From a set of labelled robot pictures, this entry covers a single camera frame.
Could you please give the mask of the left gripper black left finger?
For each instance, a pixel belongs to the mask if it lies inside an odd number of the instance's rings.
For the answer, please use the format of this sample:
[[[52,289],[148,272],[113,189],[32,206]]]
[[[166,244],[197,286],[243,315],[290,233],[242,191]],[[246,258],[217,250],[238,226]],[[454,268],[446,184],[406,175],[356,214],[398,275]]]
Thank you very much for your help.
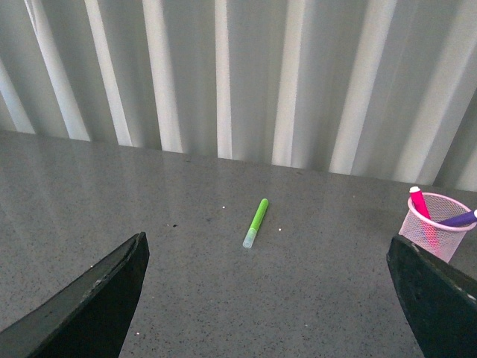
[[[142,292],[145,233],[1,332],[2,357],[118,357]]]

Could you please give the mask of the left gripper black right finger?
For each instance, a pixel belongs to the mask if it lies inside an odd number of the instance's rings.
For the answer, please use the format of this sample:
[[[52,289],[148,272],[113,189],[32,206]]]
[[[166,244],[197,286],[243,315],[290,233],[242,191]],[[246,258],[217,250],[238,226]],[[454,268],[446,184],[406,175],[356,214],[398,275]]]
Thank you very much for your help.
[[[425,357],[476,356],[476,280],[401,235],[388,270]]]

